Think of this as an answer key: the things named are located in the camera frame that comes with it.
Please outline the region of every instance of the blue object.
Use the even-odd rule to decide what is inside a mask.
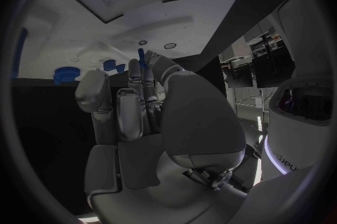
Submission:
[[[144,50],[142,48],[139,48],[138,49],[138,55],[139,55],[139,64],[140,64],[140,67],[141,68],[147,68],[147,65],[145,63],[145,60],[144,60]]]
[[[121,64],[121,65],[116,66],[116,70],[119,74],[122,74],[125,70],[125,64]]]
[[[60,85],[61,82],[68,83],[75,81],[75,78],[81,75],[79,68],[62,67],[55,70],[54,83]]]
[[[103,63],[103,68],[105,71],[112,71],[116,69],[116,61],[115,60],[108,60]]]
[[[12,78],[17,78],[19,75],[21,54],[22,54],[22,49],[24,47],[27,35],[28,35],[28,31],[25,28],[23,28],[21,31],[20,37],[19,37],[19,43],[17,44],[17,47],[16,47]]]

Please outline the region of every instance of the blue cap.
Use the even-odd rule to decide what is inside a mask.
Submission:
[[[140,64],[140,67],[141,68],[147,68],[147,65],[145,63],[145,60],[144,60],[144,50],[143,48],[139,48],[138,49],[138,55],[139,55],[139,64]]]
[[[125,70],[125,64],[121,64],[121,65],[116,66],[116,70],[119,74],[122,74]]]
[[[61,82],[68,83],[75,81],[75,78],[81,75],[79,68],[62,67],[55,70],[54,83],[60,85]]]
[[[103,63],[103,68],[105,71],[112,71],[116,69],[116,61],[115,60],[107,60]]]

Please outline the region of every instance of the purple light strip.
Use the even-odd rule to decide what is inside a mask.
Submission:
[[[270,149],[269,149],[269,145],[268,145],[268,135],[266,136],[265,139],[265,151],[267,153],[268,158],[270,159],[271,163],[274,164],[274,166],[284,175],[286,175],[288,172],[286,170],[284,170],[276,161],[276,159],[274,158],[274,156],[270,153]]]

